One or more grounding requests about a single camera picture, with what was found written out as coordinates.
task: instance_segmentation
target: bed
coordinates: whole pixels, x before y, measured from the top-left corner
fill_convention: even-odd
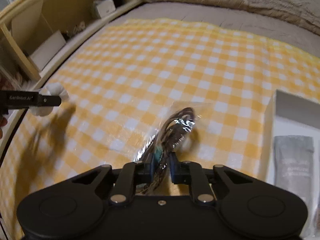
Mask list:
[[[29,111],[0,168],[0,211],[13,239],[29,193],[102,164],[133,160],[174,101],[201,106],[181,160],[258,176],[263,114],[275,89],[320,101],[320,37],[247,11],[155,2],[103,27],[48,80],[70,101]],[[185,194],[165,185],[162,194]]]

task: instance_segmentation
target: white cloth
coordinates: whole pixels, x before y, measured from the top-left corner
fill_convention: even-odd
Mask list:
[[[42,95],[60,96],[62,102],[69,99],[68,92],[60,83],[46,85],[45,89],[39,91]],[[30,107],[30,111],[35,116],[47,116],[53,111],[53,106]]]

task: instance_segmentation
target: gray pouch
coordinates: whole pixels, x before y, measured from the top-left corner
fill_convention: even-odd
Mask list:
[[[275,136],[276,186],[299,196],[312,208],[313,138]]]

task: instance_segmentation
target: metal screw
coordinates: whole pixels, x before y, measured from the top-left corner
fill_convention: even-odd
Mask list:
[[[113,195],[110,200],[114,203],[122,203],[124,201],[127,200],[127,198],[125,197],[125,195],[121,195],[121,194],[116,194],[116,195]]]
[[[214,200],[214,198],[212,195],[209,195],[209,194],[201,194],[198,196],[198,200],[203,203],[207,203],[207,202],[211,202],[212,200]]]
[[[164,206],[166,203],[167,203],[167,202],[166,202],[165,200],[159,200],[159,201],[158,201],[158,204],[159,204],[160,206]]]

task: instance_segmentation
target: cardboard box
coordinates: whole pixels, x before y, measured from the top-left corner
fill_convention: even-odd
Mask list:
[[[312,200],[318,205],[320,188],[320,104],[305,98],[276,90],[265,111],[263,143],[258,179],[275,184],[274,137],[281,135],[303,135],[313,138],[313,181]],[[302,237],[307,236],[305,224]]]

